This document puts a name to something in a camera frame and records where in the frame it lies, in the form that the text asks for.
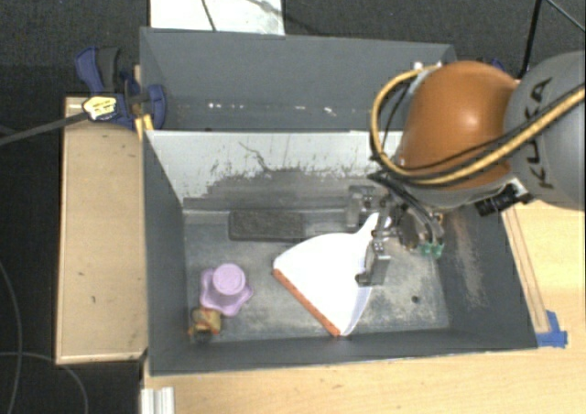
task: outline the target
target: blue clamp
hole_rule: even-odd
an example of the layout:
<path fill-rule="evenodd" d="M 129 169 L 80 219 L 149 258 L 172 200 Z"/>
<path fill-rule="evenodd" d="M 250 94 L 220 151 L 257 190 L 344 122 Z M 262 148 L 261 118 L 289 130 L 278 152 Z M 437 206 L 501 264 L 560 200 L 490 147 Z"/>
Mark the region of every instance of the blue clamp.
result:
<path fill-rule="evenodd" d="M 559 347 L 565 349 L 568 344 L 568 332 L 562 331 L 559 328 L 558 317 L 553 311 L 546 310 L 548 315 L 549 332 L 543 332 L 536 334 L 537 345 L 539 347 Z"/>
<path fill-rule="evenodd" d="M 134 130 L 136 115 L 132 113 L 130 105 L 150 100 L 153 127 L 160 129 L 165 123 L 167 112 L 167 97 L 163 87 L 150 85 L 147 94 L 141 95 L 140 86 L 129 72 L 121 71 L 116 74 L 118 52 L 116 48 L 97 49 L 95 46 L 84 49 L 75 57 L 78 77 L 88 86 L 92 96 L 105 93 L 115 98 L 116 114 L 108 116 L 107 122 Z M 116 76 L 119 76 L 122 86 L 116 83 Z"/>

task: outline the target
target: purple cup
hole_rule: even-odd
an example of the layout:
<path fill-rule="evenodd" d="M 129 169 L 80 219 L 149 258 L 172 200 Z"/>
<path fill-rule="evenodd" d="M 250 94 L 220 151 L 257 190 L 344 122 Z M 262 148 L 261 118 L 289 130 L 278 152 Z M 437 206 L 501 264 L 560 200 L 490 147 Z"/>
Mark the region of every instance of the purple cup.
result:
<path fill-rule="evenodd" d="M 253 295 L 244 271 L 236 264 L 222 264 L 201 273 L 200 305 L 235 316 Z"/>

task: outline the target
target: black stand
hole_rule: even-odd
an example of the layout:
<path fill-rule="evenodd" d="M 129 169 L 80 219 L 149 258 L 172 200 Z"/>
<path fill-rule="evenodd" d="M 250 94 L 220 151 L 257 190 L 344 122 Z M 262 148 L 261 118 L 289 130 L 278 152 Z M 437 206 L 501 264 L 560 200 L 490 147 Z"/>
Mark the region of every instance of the black stand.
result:
<path fill-rule="evenodd" d="M 521 79 L 529 69 L 529 60 L 531 59 L 531 50 L 533 49 L 533 40 L 535 39 L 535 32 L 537 29 L 537 21 L 539 19 L 539 11 L 541 10 L 541 2 L 543 0 L 535 0 L 533 6 L 533 16 L 531 17 L 531 26 L 527 35 L 527 44 L 525 46 L 525 56 L 523 58 L 523 66 L 519 72 L 518 78 Z"/>

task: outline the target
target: blue tape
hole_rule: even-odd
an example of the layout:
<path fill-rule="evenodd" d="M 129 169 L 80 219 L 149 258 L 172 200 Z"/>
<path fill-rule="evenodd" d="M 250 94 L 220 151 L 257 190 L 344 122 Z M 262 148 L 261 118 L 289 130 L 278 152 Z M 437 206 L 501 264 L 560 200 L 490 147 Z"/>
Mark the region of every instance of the blue tape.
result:
<path fill-rule="evenodd" d="M 536 334 L 539 347 L 559 347 L 565 349 L 568 344 L 568 332 L 559 328 L 558 317 L 554 311 L 546 310 L 549 320 L 549 332 Z"/>

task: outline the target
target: bin floor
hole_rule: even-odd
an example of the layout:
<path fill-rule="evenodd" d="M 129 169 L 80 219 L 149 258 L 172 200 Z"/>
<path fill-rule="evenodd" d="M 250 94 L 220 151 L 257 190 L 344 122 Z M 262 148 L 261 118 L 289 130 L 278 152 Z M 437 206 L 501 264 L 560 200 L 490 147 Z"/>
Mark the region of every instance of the bin floor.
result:
<path fill-rule="evenodd" d="M 326 330 L 273 278 L 272 262 L 292 243 L 234 241 L 225 210 L 184 210 L 188 306 L 199 306 L 200 275 L 209 267 L 232 262 L 246 273 L 254 296 L 233 318 L 224 318 L 222 332 L 212 343 L 322 337 Z M 340 228 L 343 213 L 329 212 L 331 231 Z M 431 330 L 449 326 L 437 263 L 397 249 L 385 284 L 374 287 L 354 333 Z"/>

